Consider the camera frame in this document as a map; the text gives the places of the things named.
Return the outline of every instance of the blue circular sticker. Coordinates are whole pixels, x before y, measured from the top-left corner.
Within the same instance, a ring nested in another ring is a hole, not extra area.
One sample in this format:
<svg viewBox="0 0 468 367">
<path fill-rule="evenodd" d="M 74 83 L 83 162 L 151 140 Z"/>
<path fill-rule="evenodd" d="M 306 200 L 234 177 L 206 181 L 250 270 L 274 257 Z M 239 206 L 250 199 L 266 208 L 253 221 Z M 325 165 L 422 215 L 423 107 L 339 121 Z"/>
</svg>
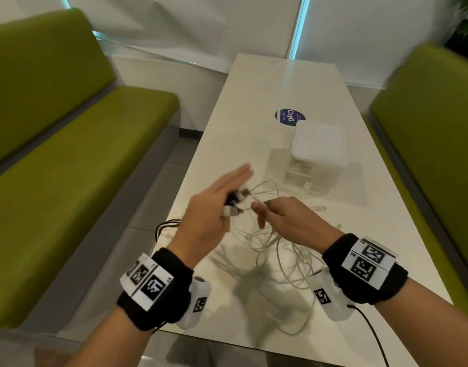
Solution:
<svg viewBox="0 0 468 367">
<path fill-rule="evenodd" d="M 275 112 L 274 117 L 278 120 L 278 112 Z M 280 123 L 295 126 L 297 121 L 305 121 L 305 116 L 296 110 L 280 110 Z"/>
</svg>

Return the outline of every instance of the green cushion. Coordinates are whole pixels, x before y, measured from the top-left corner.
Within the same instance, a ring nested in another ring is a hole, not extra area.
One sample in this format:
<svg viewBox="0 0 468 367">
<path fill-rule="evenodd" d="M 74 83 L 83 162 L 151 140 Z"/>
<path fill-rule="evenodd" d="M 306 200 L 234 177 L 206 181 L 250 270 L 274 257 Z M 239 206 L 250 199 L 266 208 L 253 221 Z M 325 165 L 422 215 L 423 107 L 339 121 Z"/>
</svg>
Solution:
<svg viewBox="0 0 468 367">
<path fill-rule="evenodd" d="M 419 211 L 417 204 L 414 202 L 409 191 L 402 182 L 402 179 L 400 178 L 395 166 L 390 160 L 389 155 L 385 151 L 383 144 L 378 139 L 375 130 L 372 128 L 371 124 L 365 117 L 363 117 L 363 119 L 366 123 L 366 126 L 368 127 L 373 141 L 375 142 L 375 145 L 378 148 L 378 151 L 380 152 L 380 155 L 385 162 L 385 165 L 387 166 L 387 169 L 389 170 L 390 176 L 392 176 L 395 186 L 397 187 L 397 190 L 402 197 L 402 201 L 404 201 L 404 204 L 409 211 L 409 215 L 414 221 L 414 225 L 416 226 L 417 231 L 419 232 L 424 245 L 426 246 L 426 249 L 431 256 L 431 259 L 433 259 L 434 266 L 438 270 L 439 276 L 443 280 L 443 283 L 451 297 L 451 300 L 453 301 L 453 304 L 465 314 L 468 314 L 467 290 L 461 283 L 460 277 L 446 257 L 446 254 L 441 248 L 439 241 L 436 239 L 428 223 Z"/>
<path fill-rule="evenodd" d="M 78 9 L 0 24 L 0 160 L 114 79 Z"/>
<path fill-rule="evenodd" d="M 468 262 L 468 60 L 419 46 L 372 110 Z"/>
<path fill-rule="evenodd" d="M 18 326 L 178 110 L 117 87 L 0 176 L 0 326 Z"/>
</svg>

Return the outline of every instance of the forearm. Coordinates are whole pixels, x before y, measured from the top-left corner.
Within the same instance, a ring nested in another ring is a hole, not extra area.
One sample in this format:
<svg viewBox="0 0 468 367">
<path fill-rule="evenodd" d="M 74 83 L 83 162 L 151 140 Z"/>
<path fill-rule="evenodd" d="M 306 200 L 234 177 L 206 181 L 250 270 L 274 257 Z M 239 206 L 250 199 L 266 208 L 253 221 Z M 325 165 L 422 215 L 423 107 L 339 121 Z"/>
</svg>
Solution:
<svg viewBox="0 0 468 367">
<path fill-rule="evenodd" d="M 375 307 L 421 367 L 468 367 L 468 317 L 419 283 Z"/>
<path fill-rule="evenodd" d="M 121 308 L 115 308 L 66 367 L 136 367 L 151 333 L 138 330 Z"/>
</svg>

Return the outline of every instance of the white table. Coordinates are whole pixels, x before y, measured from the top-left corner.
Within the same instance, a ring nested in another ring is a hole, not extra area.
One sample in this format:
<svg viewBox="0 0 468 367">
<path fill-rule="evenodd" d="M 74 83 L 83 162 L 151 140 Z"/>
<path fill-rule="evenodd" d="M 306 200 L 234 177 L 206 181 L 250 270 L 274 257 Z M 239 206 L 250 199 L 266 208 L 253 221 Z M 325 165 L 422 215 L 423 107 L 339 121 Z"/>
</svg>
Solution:
<svg viewBox="0 0 468 367">
<path fill-rule="evenodd" d="M 384 243 L 399 254 L 398 260 L 410 276 L 451 301 L 333 64 L 239 54 L 169 218 L 181 217 L 193 194 L 245 162 L 250 162 L 255 171 L 249 186 L 271 178 L 284 187 L 286 149 L 295 128 L 275 119 L 278 109 L 294 109 L 304 114 L 307 121 L 346 129 L 347 170 L 326 197 L 297 192 L 304 203 L 326 206 L 320 215 L 335 226 L 341 224 L 343 231 Z M 255 225 L 246 220 L 248 217 L 233 224 L 252 232 Z M 165 230 L 156 250 L 166 246 L 171 237 L 172 232 Z M 218 265 L 223 261 L 222 252 L 232 262 L 230 273 Z M 255 257 L 234 234 L 227 234 L 220 247 L 195 269 L 213 288 L 200 324 L 189 331 L 175 325 L 166 325 L 164 330 L 343 366 L 384 364 L 371 331 L 356 312 L 346 321 L 333 322 L 316 302 L 301 333 L 288 336 L 280 332 L 266 313 L 292 319 L 299 315 L 296 309 L 312 303 L 312 293 L 264 279 L 254 270 Z M 262 294 L 285 308 L 274 307 Z M 360 308 L 372 322 L 390 365 L 417 365 L 378 312 L 369 305 Z M 285 325 L 286 329 L 295 330 L 300 322 Z"/>
</svg>

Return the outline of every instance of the white box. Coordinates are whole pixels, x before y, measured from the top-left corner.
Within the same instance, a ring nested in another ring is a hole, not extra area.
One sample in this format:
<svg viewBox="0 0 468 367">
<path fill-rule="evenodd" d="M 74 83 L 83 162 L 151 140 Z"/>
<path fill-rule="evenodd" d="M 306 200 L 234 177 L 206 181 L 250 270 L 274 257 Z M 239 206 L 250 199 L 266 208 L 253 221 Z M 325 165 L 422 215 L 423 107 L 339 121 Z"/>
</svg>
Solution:
<svg viewBox="0 0 468 367">
<path fill-rule="evenodd" d="M 285 182 L 327 194 L 348 165 L 346 133 L 339 126 L 298 121 L 290 154 Z"/>
</svg>

